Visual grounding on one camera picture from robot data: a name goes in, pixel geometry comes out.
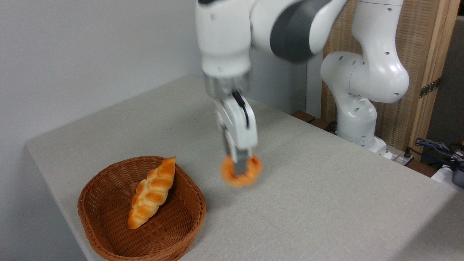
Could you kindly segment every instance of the wicker basket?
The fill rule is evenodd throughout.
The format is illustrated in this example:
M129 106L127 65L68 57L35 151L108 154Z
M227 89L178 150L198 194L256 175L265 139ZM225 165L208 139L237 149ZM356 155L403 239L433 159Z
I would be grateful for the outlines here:
M82 190L77 204L79 217L90 245L103 258L178 260L192 245L205 218L205 198L178 165L166 202L145 224L128 228L135 188L163 159L143 156L112 164Z

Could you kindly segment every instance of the braided bread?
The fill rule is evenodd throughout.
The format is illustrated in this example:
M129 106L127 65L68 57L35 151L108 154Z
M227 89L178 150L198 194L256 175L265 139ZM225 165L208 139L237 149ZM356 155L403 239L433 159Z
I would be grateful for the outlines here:
M242 175L236 176L233 160L230 156L227 156L221 165L221 176L225 183L229 186L240 188L243 186L253 185L258 179L261 170L261 161L258 157L253 155L253 158L248 159L246 172Z
M127 223L130 229L139 228L148 221L168 197L175 173L175 157L165 159L161 165L148 172L147 178L140 181L132 198L132 209Z

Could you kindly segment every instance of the bread roll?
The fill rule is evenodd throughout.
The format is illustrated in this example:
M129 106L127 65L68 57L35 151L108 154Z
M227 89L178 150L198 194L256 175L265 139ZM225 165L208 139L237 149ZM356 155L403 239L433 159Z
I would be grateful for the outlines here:
M139 228L151 218L168 197L175 173L175 157L165 159L161 165L148 172L147 178L140 181L132 198L132 209L127 223L130 229Z

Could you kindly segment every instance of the orange donut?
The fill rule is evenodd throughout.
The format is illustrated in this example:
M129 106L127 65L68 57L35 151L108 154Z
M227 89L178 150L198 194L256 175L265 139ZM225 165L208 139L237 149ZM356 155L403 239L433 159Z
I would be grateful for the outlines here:
M235 188L243 186L251 186L258 179L259 173L262 170L261 161L253 155L248 159L246 172L236 176L232 157L227 156L221 165L221 176L225 183Z

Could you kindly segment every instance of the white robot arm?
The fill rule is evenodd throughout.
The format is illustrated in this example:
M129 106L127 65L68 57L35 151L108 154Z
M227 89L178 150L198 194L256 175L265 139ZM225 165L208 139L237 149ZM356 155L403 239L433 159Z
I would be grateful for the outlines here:
M251 89L250 49L304 62L319 53L347 0L198 0L196 26L206 92L235 173L258 144Z
M395 34L403 0L358 1L352 32L363 56L329 54L321 77L337 105L337 135L387 158L384 141L374 136L377 112L370 101L394 103L406 93L409 76L396 53Z

